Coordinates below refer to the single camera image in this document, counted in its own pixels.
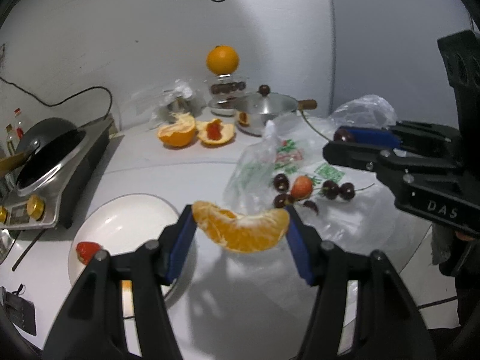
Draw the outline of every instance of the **orange peel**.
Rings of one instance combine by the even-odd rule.
[[[210,139],[207,128],[211,124],[218,124],[220,127],[220,139]],[[198,139],[207,145],[217,146],[230,142],[235,136],[235,126],[232,123],[222,123],[220,119],[212,119],[210,122],[197,121]]]
[[[177,121],[174,124],[161,126],[157,131],[157,137],[169,146],[187,146],[195,137],[195,118],[190,114],[173,115]]]
[[[197,226],[213,242],[239,253],[265,251],[286,234],[290,215],[275,208],[257,215],[240,215],[210,202],[195,202],[192,213]]]

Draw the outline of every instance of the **gold knob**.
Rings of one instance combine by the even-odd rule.
[[[45,203],[37,195],[32,195],[27,202],[27,214],[35,221],[39,221],[45,211]]]
[[[7,221],[8,211],[4,206],[0,206],[0,223],[5,224]]]

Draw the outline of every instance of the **bottle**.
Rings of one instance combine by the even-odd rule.
[[[18,139],[22,139],[23,135],[30,128],[30,123],[25,116],[22,115],[22,110],[17,108],[15,110],[15,131],[17,133]]]
[[[18,135],[15,133],[14,128],[9,124],[6,128],[7,130],[7,149],[10,155],[15,154],[15,149],[17,148],[18,142],[20,139]]]

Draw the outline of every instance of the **person's finger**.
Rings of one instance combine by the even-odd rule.
[[[458,239],[460,239],[462,241],[473,241],[474,240],[474,238],[472,238],[468,235],[459,233],[458,231],[455,232],[455,235],[457,236]]]

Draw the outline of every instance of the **wooden pot handle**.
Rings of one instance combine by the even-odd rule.
[[[309,100],[300,100],[298,102],[298,109],[316,109],[317,108],[317,101],[313,99]]]

